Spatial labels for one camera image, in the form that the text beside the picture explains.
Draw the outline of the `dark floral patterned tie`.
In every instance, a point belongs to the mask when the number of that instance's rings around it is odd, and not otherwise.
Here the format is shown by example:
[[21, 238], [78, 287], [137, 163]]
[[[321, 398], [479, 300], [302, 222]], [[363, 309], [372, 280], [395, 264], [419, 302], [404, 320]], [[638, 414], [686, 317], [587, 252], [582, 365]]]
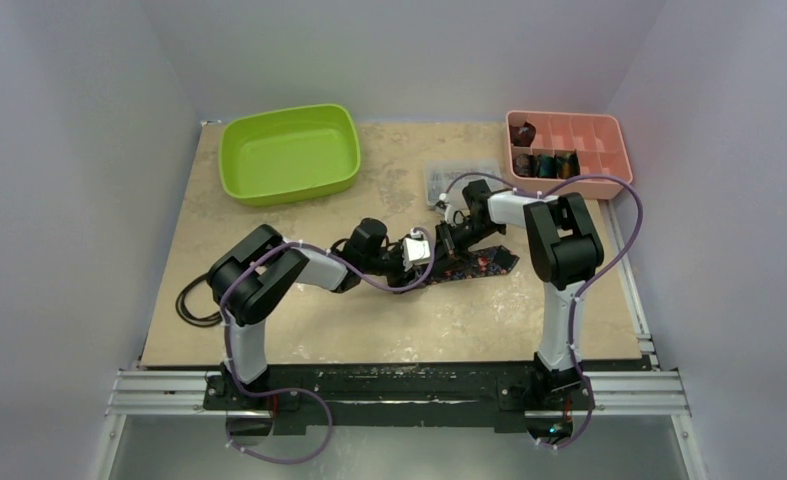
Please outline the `dark floral patterned tie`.
[[504, 276], [513, 271], [519, 260], [518, 255], [501, 245], [474, 250], [450, 266], [435, 267], [425, 284]]

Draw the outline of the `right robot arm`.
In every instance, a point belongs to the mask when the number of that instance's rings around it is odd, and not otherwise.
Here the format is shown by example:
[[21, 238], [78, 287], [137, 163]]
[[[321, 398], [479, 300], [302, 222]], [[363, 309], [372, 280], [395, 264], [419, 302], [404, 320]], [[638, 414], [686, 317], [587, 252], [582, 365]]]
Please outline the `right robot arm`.
[[484, 180], [462, 189], [468, 212], [460, 220], [446, 192], [434, 208], [444, 220], [435, 229], [436, 260], [430, 278], [448, 280], [474, 266], [470, 248], [509, 226], [525, 231], [529, 257], [544, 284], [544, 320], [534, 355], [529, 391], [545, 407], [565, 399], [581, 384], [580, 355], [574, 350], [579, 336], [582, 286], [604, 260], [604, 247], [578, 193], [530, 197], [513, 190], [492, 191]]

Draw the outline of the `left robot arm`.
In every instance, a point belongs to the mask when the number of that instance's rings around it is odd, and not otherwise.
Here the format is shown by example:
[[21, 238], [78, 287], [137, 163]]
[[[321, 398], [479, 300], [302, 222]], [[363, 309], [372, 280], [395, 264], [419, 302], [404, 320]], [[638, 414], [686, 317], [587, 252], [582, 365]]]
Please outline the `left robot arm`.
[[344, 293], [366, 282], [403, 293], [427, 279], [434, 259], [434, 242], [425, 229], [392, 242], [385, 224], [372, 218], [327, 249], [290, 240], [267, 224], [256, 228], [206, 275], [224, 323], [229, 397], [244, 409], [266, 399], [266, 321], [293, 286]]

